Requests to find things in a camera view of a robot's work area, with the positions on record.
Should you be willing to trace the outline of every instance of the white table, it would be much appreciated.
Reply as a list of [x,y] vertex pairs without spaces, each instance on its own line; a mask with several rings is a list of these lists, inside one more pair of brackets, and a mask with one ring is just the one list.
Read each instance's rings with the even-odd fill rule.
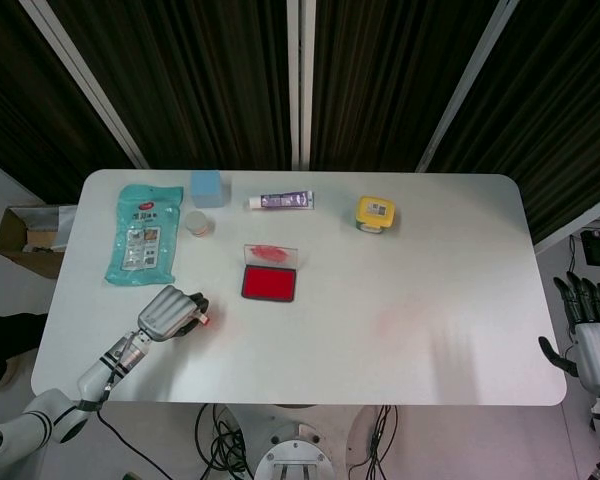
[[[162,288],[104,280],[120,190],[185,187],[175,286],[211,301],[211,323],[154,343],[114,400],[255,404],[553,405],[564,375],[515,184],[497,175],[222,172],[215,231],[182,226],[188,171],[104,170],[84,185],[33,372],[36,393],[76,381]],[[261,193],[312,189],[313,211],[248,211]],[[397,205],[382,235],[355,228],[361,195]],[[299,249],[293,303],[247,300],[243,244]]]

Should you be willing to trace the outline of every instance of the plastic bag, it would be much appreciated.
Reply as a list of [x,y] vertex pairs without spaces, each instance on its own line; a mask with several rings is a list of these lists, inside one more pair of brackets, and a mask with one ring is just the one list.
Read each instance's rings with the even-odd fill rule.
[[118,197],[116,238],[105,278],[115,285],[173,283],[182,187],[127,185]]

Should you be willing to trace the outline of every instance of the blue sponge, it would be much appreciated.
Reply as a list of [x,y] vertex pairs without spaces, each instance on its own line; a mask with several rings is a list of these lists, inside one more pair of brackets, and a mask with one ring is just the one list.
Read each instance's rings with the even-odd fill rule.
[[222,179],[217,170],[191,172],[191,197],[198,208],[217,208],[224,205]]

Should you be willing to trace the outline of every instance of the yellow lid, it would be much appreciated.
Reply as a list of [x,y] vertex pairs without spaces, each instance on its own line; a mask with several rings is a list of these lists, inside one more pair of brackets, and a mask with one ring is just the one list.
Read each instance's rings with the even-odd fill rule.
[[378,197],[360,197],[356,220],[372,227],[389,228],[393,223],[396,206],[390,200]]

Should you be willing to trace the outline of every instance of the cardboard box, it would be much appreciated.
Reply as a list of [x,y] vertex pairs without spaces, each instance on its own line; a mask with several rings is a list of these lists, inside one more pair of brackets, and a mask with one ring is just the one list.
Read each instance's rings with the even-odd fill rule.
[[[7,207],[0,222],[0,255],[43,277],[58,278],[64,252],[51,250],[57,230],[57,205]],[[23,251],[27,243],[34,251]]]

